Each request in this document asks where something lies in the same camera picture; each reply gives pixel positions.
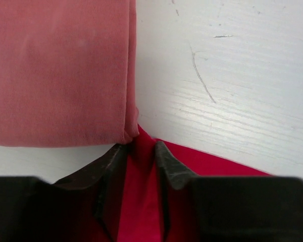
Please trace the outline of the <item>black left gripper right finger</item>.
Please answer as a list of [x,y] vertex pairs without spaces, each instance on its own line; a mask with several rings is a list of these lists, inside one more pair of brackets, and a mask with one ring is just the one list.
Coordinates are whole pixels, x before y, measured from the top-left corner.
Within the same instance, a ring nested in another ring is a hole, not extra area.
[[303,241],[303,180],[201,176],[155,146],[163,241]]

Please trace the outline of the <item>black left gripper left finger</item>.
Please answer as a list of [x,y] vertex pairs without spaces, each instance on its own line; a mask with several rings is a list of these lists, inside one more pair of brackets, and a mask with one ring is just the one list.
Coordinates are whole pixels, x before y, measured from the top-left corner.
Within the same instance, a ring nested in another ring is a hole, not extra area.
[[50,184],[0,176],[0,241],[116,241],[127,146]]

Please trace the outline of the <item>bright red t shirt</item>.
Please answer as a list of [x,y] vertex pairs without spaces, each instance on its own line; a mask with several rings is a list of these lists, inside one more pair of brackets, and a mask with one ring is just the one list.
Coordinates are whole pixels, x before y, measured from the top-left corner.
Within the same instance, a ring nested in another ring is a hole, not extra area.
[[[154,147],[156,139],[138,127],[129,138],[116,127],[102,127],[97,144],[120,143],[130,147],[116,241],[161,241]],[[201,175],[259,175],[260,170],[174,143],[165,143],[183,164]]]

